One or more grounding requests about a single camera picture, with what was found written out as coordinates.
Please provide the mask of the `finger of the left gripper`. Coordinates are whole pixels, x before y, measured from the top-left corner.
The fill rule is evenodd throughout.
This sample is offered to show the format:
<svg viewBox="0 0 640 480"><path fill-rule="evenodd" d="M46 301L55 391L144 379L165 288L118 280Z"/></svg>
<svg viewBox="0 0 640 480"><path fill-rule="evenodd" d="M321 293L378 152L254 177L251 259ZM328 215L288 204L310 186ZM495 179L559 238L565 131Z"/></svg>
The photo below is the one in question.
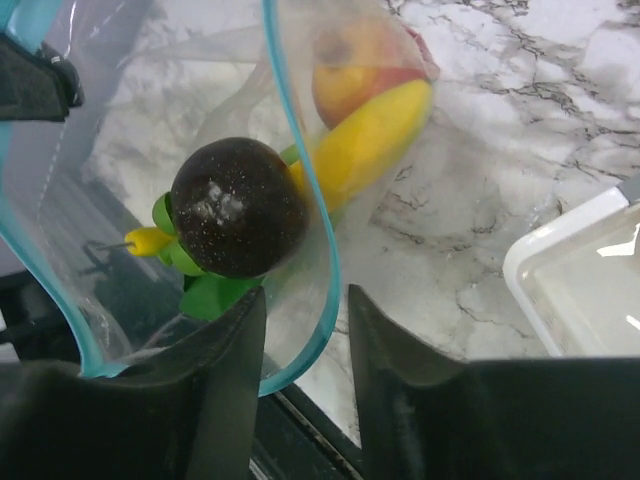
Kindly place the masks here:
<svg viewBox="0 0 640 480"><path fill-rule="evenodd" d="M35 53L1 34L1 120L64 122L84 104L74 65L45 42Z"/></svg>

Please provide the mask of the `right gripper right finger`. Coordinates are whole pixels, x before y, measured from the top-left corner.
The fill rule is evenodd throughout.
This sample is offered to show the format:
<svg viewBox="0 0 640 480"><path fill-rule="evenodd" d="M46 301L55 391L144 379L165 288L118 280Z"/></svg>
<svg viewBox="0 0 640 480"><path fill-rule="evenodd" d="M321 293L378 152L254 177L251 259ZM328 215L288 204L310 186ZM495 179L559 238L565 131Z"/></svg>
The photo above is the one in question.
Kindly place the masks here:
<svg viewBox="0 0 640 480"><path fill-rule="evenodd" d="M368 479L635 479L635 358L458 361L348 289Z"/></svg>

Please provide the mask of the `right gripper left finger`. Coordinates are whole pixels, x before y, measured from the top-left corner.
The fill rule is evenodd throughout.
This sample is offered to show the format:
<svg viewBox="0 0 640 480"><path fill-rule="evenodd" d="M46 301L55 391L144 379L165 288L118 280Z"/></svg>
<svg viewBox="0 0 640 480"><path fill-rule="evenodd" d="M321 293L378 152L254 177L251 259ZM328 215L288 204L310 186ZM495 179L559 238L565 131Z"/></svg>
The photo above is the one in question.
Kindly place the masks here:
<svg viewBox="0 0 640 480"><path fill-rule="evenodd" d="M266 331L261 288L113 378L1 368L5 479L244 479Z"/></svg>

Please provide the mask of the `clear zip top bag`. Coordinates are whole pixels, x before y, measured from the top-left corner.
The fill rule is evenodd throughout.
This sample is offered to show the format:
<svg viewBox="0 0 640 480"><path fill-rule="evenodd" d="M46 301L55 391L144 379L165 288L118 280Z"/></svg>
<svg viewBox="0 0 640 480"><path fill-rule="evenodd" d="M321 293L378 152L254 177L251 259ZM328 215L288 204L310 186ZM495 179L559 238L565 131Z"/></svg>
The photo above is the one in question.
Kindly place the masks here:
<svg viewBox="0 0 640 480"><path fill-rule="evenodd" d="M334 330L440 69L376 1L5 1L1 237L113 377L266 296L259 392Z"/></svg>

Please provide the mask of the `dark purple toy mangosteen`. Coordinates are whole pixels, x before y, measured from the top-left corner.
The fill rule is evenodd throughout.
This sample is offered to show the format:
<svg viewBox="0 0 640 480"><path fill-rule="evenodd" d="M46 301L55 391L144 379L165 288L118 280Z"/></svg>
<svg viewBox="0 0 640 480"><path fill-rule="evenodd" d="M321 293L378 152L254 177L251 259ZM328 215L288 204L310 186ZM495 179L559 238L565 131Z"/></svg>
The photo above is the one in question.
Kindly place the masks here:
<svg viewBox="0 0 640 480"><path fill-rule="evenodd" d="M309 206L280 155L265 143L227 137L194 151L170 189L179 244L206 272L262 276L301 246Z"/></svg>

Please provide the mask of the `yellow toy banana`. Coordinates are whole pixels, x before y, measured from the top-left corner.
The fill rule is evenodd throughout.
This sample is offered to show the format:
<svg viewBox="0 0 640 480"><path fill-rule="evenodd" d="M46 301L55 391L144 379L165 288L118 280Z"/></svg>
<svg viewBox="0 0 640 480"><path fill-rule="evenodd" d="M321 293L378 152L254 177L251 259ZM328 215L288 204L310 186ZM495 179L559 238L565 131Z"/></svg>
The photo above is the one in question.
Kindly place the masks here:
<svg viewBox="0 0 640 480"><path fill-rule="evenodd" d="M367 101L319 139L310 151L310 161L327 213L333 214L375 183L405 154L426 120L431 97L429 82L406 82ZM197 149L227 137L216 138ZM313 194L305 178L302 151L295 148L277 153L307 201L311 221ZM191 260L179 244L173 222L168 242L152 240L154 226L127 235L132 254L153 256L156 247L162 248L175 238L178 249Z"/></svg>

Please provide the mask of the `red yellow toy apple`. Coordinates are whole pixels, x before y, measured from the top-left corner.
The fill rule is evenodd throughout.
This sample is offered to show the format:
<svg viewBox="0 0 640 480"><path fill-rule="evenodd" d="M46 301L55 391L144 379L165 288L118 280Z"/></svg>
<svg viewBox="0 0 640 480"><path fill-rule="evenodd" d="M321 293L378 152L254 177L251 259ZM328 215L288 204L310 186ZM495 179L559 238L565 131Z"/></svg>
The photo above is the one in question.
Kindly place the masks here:
<svg viewBox="0 0 640 480"><path fill-rule="evenodd" d="M312 96L328 129L375 96L440 68L423 37L407 25L360 17L322 31L313 45Z"/></svg>

